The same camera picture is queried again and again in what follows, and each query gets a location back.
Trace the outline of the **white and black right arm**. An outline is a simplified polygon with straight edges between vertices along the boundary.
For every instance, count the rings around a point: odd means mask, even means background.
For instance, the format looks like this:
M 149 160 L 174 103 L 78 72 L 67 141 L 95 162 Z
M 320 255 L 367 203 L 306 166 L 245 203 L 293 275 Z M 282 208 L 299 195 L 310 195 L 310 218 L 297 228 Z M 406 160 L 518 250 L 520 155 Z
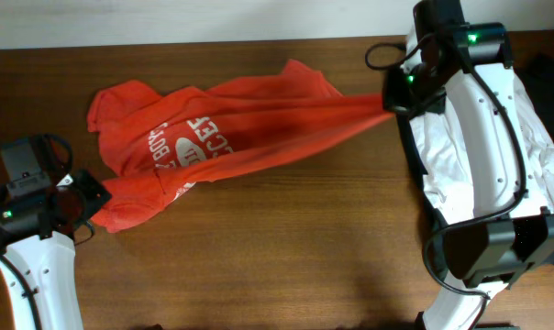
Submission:
M 532 179 L 514 101 L 515 73 L 500 24 L 415 27 L 389 67 L 384 107 L 396 114 L 410 167 L 433 175 L 416 150 L 411 120 L 454 114 L 471 172 L 471 213 L 449 217 L 423 246 L 440 286 L 419 329 L 475 329 L 490 301 L 554 253 L 554 211 Z M 442 258 L 445 271 L 432 270 Z

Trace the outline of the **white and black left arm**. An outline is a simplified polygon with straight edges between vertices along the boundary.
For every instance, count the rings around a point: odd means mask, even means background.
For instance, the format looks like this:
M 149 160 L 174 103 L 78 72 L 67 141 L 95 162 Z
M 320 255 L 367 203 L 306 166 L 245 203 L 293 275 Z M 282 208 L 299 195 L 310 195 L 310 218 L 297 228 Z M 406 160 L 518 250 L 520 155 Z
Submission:
M 0 272 L 16 329 L 82 329 L 74 233 L 110 192 L 88 170 L 0 203 Z

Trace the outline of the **red printed t-shirt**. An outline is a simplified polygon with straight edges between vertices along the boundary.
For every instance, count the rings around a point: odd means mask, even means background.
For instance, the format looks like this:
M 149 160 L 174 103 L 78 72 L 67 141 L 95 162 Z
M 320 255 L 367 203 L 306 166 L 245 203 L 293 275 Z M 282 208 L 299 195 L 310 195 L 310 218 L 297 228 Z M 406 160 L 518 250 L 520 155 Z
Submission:
M 346 96 L 297 60 L 206 90 L 160 95 L 135 80 L 104 89 L 87 126 L 114 177 L 94 222 L 111 233 L 141 225 L 198 182 L 307 158 L 386 118 L 378 94 Z

